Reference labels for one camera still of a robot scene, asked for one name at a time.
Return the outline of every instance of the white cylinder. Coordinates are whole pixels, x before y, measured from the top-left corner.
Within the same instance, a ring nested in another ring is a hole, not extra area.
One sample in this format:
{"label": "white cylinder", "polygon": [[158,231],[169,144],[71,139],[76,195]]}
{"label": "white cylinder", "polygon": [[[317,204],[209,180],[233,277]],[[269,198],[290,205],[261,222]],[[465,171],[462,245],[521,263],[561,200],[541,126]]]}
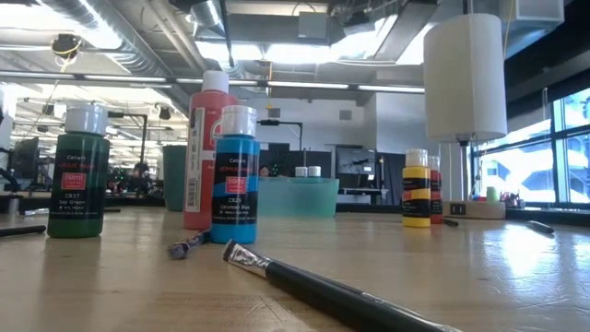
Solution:
{"label": "white cylinder", "polygon": [[256,136],[256,109],[241,105],[224,107],[221,113],[221,134]]}
{"label": "white cylinder", "polygon": [[322,177],[322,167],[309,166],[307,168],[307,176],[309,176],[309,177]]}
{"label": "white cylinder", "polygon": [[109,112],[98,105],[70,108],[65,114],[66,133],[89,133],[105,136]]}
{"label": "white cylinder", "polygon": [[428,167],[428,151],[422,148],[407,149],[406,167]]}
{"label": "white cylinder", "polygon": [[424,87],[429,139],[506,136],[500,19],[460,15],[430,30],[424,38]]}
{"label": "white cylinder", "polygon": [[441,157],[429,156],[428,168],[431,169],[431,171],[439,171],[441,169]]}
{"label": "white cylinder", "polygon": [[203,85],[201,91],[217,90],[228,93],[230,90],[230,77],[218,70],[207,70],[203,73]]}
{"label": "white cylinder", "polygon": [[307,167],[295,167],[295,177],[307,177]]}

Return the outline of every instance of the glass window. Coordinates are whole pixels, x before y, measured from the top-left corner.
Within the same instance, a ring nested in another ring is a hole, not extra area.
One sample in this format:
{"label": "glass window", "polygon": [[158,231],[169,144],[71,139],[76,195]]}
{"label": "glass window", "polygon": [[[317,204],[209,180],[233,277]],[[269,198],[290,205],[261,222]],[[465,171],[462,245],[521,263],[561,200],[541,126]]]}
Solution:
{"label": "glass window", "polygon": [[549,142],[511,148],[482,157],[482,193],[495,186],[527,202],[555,202],[553,153]]}
{"label": "glass window", "polygon": [[561,110],[564,124],[559,125],[557,130],[575,128],[581,125],[590,124],[590,88],[574,93],[561,100],[554,101],[556,111]]}
{"label": "glass window", "polygon": [[570,202],[590,203],[590,135],[567,139],[567,182],[570,186]]}
{"label": "glass window", "polygon": [[[538,117],[543,116],[542,110],[538,110],[536,112],[538,113]],[[490,141],[488,143],[484,143],[481,146],[482,146],[482,148],[496,148],[496,147],[499,147],[499,146],[502,146],[505,144],[518,143],[518,142],[522,142],[524,140],[527,140],[529,138],[542,136],[542,135],[548,135],[550,133],[551,133],[551,120],[547,119],[547,120],[539,121],[535,124],[527,125],[527,126],[522,127],[518,130],[514,130],[503,138],[494,139],[493,141]]]}

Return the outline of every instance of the white bottle cap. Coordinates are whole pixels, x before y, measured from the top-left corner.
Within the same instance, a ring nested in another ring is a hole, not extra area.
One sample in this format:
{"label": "white bottle cap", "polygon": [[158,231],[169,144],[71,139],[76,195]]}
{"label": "white bottle cap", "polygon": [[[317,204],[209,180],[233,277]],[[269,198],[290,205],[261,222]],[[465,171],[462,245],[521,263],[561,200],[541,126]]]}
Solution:
{"label": "white bottle cap", "polygon": [[228,74],[218,70],[207,70],[203,74],[203,85],[201,91],[217,90],[228,93],[230,90],[230,77]]}
{"label": "white bottle cap", "polygon": [[105,136],[109,112],[98,105],[82,105],[65,113],[66,133],[89,133]]}
{"label": "white bottle cap", "polygon": [[307,167],[295,167],[295,177],[307,177]]}
{"label": "white bottle cap", "polygon": [[222,135],[256,136],[256,109],[231,105],[221,110]]}
{"label": "white bottle cap", "polygon": [[428,157],[428,168],[430,168],[431,171],[439,171],[441,169],[441,157],[429,156]]}
{"label": "white bottle cap", "polygon": [[422,148],[407,149],[406,167],[428,167],[428,151]]}
{"label": "white bottle cap", "polygon": [[322,177],[322,167],[310,166],[307,168],[307,176],[309,177]]}

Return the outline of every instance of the yellow paint bottle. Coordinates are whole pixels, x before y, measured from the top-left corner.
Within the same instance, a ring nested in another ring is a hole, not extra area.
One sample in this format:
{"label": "yellow paint bottle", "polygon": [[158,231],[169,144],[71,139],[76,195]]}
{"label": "yellow paint bottle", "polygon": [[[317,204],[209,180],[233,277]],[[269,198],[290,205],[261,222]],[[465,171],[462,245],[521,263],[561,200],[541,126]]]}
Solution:
{"label": "yellow paint bottle", "polygon": [[406,227],[431,226],[431,170],[428,168],[428,151],[411,148],[406,151],[406,168],[403,170],[404,199],[403,223]]}

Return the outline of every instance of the blue paint bottle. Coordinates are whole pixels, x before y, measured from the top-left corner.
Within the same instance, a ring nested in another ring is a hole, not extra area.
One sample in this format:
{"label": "blue paint bottle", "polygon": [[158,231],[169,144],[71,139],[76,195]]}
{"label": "blue paint bottle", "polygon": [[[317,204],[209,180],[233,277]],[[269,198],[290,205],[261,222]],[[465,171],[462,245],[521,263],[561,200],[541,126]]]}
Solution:
{"label": "blue paint bottle", "polygon": [[258,158],[256,110],[226,106],[221,114],[222,138],[215,149],[211,241],[256,241]]}

